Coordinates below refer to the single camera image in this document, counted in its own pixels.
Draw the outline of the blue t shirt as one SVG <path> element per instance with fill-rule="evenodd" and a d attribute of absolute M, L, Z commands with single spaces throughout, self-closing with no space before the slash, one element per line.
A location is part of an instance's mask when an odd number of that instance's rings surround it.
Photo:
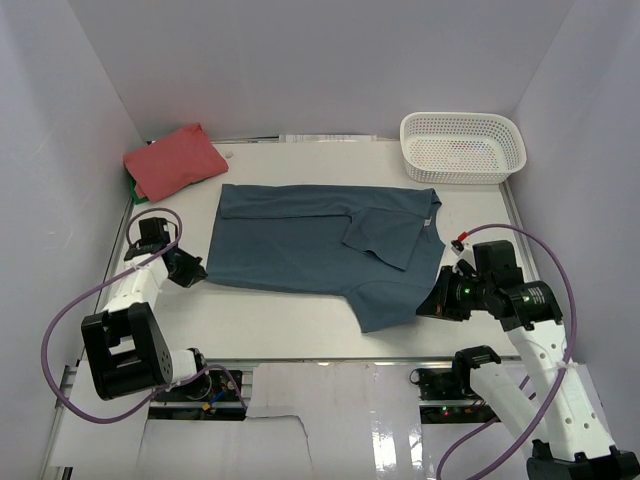
<path fill-rule="evenodd" d="M 206 270 L 218 285 L 344 298 L 364 333 L 411 323 L 445 249 L 433 189 L 223 186 Z"/>

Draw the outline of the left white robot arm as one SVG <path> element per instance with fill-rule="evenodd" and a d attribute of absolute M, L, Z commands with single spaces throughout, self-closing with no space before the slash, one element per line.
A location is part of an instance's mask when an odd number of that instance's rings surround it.
<path fill-rule="evenodd" d="M 171 351 L 153 312 L 164 283 L 190 288 L 207 277 L 199 257 L 169 245 L 168 225 L 160 217 L 139 222 L 141 238 L 124 256 L 134 272 L 122 279 L 101 312 L 81 324 L 94 386 L 103 400 L 170 384 L 191 399 L 210 390 L 203 355 L 196 348 Z"/>

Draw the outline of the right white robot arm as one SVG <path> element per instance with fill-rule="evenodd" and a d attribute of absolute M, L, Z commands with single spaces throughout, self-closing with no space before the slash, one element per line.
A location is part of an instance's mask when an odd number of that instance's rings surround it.
<path fill-rule="evenodd" d="M 441 268 L 417 314 L 464 321 L 476 311 L 489 313 L 516 348 L 536 396 L 522 391 L 487 345 L 455 354 L 453 390 L 489 405 L 518 440 L 531 479 L 638 478 L 637 456 L 615 445 L 570 362 L 563 314 L 550 287 L 525 280 L 506 240 L 473 246 L 455 240 L 452 250 L 456 263 Z"/>

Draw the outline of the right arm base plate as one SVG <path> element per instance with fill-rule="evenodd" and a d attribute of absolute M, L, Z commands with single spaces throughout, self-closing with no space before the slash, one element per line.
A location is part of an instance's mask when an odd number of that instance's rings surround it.
<path fill-rule="evenodd" d="M 420 416 L 425 425 L 476 424 L 495 418 L 488 404 L 462 392 L 449 369 L 416 368 L 409 381 L 419 390 Z"/>

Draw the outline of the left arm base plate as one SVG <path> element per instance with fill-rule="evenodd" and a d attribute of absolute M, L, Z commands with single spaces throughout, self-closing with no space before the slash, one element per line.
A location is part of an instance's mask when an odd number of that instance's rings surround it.
<path fill-rule="evenodd" d="M 198 404 L 195 418 L 198 420 L 242 420 L 246 407 L 243 405 L 243 372 L 231 369 L 210 370 L 194 382 L 176 388 L 179 403 Z"/>

